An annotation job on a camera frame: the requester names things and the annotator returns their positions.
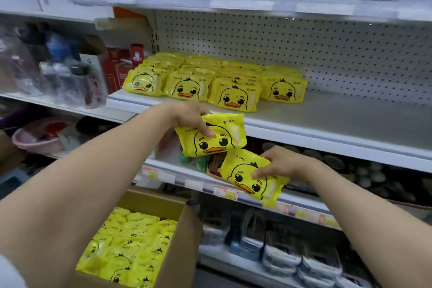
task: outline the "person's left hand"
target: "person's left hand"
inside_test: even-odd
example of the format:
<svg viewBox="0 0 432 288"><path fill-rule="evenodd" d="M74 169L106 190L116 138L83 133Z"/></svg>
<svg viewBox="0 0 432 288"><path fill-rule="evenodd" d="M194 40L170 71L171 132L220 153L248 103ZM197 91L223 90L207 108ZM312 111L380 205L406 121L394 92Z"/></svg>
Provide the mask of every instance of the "person's left hand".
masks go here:
<svg viewBox="0 0 432 288"><path fill-rule="evenodd" d="M211 112L196 101L183 101L170 103L174 114L174 127L197 128L199 132L207 137L214 136L213 131L202 120L201 115L210 114Z"/></svg>

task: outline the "perforated back panel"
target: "perforated back panel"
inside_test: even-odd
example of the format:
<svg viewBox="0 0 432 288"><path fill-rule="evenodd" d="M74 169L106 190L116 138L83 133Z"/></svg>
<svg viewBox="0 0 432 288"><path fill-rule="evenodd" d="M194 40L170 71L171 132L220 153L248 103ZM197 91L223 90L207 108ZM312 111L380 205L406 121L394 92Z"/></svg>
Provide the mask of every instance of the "perforated back panel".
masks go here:
<svg viewBox="0 0 432 288"><path fill-rule="evenodd" d="M161 51L301 68L310 90L432 106L432 29L156 11Z"/></svg>

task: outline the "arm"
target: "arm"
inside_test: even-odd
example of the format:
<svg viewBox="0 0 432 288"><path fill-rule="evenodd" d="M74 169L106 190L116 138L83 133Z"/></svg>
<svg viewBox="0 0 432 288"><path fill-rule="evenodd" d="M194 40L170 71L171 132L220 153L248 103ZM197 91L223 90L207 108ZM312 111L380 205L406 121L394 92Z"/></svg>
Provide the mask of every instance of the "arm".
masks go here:
<svg viewBox="0 0 432 288"><path fill-rule="evenodd" d="M198 103L162 103L57 160L0 202L0 253L31 288L61 287L165 132L212 135Z"/></svg>
<svg viewBox="0 0 432 288"><path fill-rule="evenodd" d="M254 177L276 174L309 182L384 288L430 287L432 227L314 158L279 146L263 156L272 163Z"/></svg>

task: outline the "pink plastic tub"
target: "pink plastic tub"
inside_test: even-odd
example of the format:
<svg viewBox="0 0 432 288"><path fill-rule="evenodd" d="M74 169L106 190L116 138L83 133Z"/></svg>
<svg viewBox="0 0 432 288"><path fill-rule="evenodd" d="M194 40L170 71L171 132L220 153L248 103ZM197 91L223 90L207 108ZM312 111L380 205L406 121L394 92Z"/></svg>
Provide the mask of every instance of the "pink plastic tub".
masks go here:
<svg viewBox="0 0 432 288"><path fill-rule="evenodd" d="M12 143L18 148L38 154L61 151L63 146L57 133L77 121L72 116L54 116L32 122L13 134Z"/></svg>

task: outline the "person's right hand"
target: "person's right hand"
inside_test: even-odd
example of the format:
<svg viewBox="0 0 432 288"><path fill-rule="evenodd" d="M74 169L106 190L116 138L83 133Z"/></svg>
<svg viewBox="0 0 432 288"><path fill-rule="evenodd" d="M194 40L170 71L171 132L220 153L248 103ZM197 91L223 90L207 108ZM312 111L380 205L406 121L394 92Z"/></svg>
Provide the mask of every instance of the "person's right hand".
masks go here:
<svg viewBox="0 0 432 288"><path fill-rule="evenodd" d="M254 179L268 175L281 175L307 180L305 171L309 166L317 162L314 158L295 153L280 146L274 146L261 156L271 161L271 164L255 170L252 173Z"/></svg>

